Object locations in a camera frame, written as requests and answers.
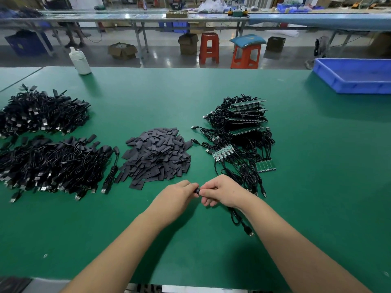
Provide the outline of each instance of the green table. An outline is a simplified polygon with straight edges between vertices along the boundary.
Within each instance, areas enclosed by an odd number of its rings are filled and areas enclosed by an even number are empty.
[[[208,126],[202,116],[222,98],[266,98],[277,167],[262,174],[266,201],[371,290],[391,291],[391,97],[337,95],[309,71],[290,70],[93,68],[81,77],[71,67],[46,67],[23,83],[89,101],[91,119],[73,135],[95,133],[122,153],[127,139],[154,127],[178,127],[186,140],[206,141],[190,127]],[[2,92],[0,104],[16,92]],[[188,152],[192,165],[183,179],[215,177],[201,146]],[[127,180],[80,202],[61,192],[28,192],[10,204],[13,191],[0,186],[0,275],[73,278],[180,180],[147,183],[142,191]],[[260,241],[235,227],[225,207],[193,202],[154,242],[133,282],[287,290]]]
[[[0,92],[27,78],[41,68],[0,68]]]

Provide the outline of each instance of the red plastic stool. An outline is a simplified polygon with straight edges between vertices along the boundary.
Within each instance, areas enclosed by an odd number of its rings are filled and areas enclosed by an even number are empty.
[[[212,47],[207,46],[209,40],[212,40]],[[201,35],[199,63],[204,65],[208,57],[216,59],[216,63],[219,63],[219,35],[217,33],[202,33]]]
[[[238,50],[238,46],[235,45],[235,50],[233,52],[232,62],[231,62],[231,69],[257,69],[258,63],[259,63],[259,55],[261,54],[261,44],[253,44],[249,45],[245,48],[241,48],[243,53],[242,57],[236,58],[236,51]],[[257,49],[257,61],[252,60],[250,58],[251,51]]]

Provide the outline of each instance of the person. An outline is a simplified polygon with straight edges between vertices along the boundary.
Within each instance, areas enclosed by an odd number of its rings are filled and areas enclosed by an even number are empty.
[[[159,232],[174,222],[193,198],[198,197],[194,193],[197,187],[197,183],[186,180],[167,186],[61,293],[124,292]],[[231,178],[220,175],[206,182],[199,194],[204,206],[221,202],[239,209],[247,217],[293,292],[370,292],[263,200]]]
[[[69,0],[45,0],[47,7],[50,10],[69,10],[72,9]],[[81,32],[79,26],[76,23],[69,23],[69,22],[60,22],[58,23],[60,26],[64,26],[67,28],[66,34],[69,37],[69,43],[65,45],[65,48],[70,48],[72,47],[79,47],[82,48],[86,44],[84,43],[83,39],[83,33]],[[72,31],[73,30],[80,39],[80,43],[76,44],[75,39],[72,36]]]

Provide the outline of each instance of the shoe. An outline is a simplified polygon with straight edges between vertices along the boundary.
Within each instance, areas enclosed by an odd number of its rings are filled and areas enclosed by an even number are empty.
[[[72,46],[72,47],[76,47],[77,44],[74,43],[74,42],[69,42],[68,44],[65,45],[65,48],[70,48],[71,46]]]

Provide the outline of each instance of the pile of black cables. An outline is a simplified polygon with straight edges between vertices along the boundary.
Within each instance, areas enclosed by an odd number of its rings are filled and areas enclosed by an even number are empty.
[[[21,145],[13,149],[12,142],[5,143],[0,149],[0,180],[7,187],[19,188],[11,202],[22,190],[76,193],[75,200],[88,190],[96,192],[109,158],[115,153],[118,160],[119,151],[108,145],[97,149],[99,141],[89,145],[95,138],[52,142],[42,135],[30,140],[23,137]]]
[[[73,132],[89,119],[87,109],[90,104],[79,99],[45,91],[39,92],[22,85],[23,92],[12,96],[7,106],[0,111],[0,137],[20,135],[24,132],[61,131],[63,135]]]
[[[229,152],[219,161],[215,159],[214,168],[216,174],[224,174],[231,177],[235,182],[255,195],[258,195],[259,187],[262,195],[266,197],[266,191],[258,174],[256,163],[271,159],[271,147],[275,141],[272,138],[270,128],[266,127],[237,136],[230,133],[232,127],[236,127],[229,120],[232,117],[232,112],[229,110],[232,104],[254,101],[256,99],[257,97],[252,98],[243,94],[234,98],[225,98],[215,111],[203,117],[208,120],[212,129],[199,126],[192,127],[192,129],[200,128],[200,132],[212,143],[200,143],[195,139],[192,139],[192,141],[206,148],[206,152],[211,155],[231,145],[233,148],[232,152]],[[257,117],[262,119],[262,122],[267,122],[264,112],[258,114]],[[218,163],[222,165],[220,172],[217,170]],[[242,225],[248,235],[253,235],[251,228],[243,222],[241,215],[234,208],[228,209],[231,213],[232,222],[236,226]]]

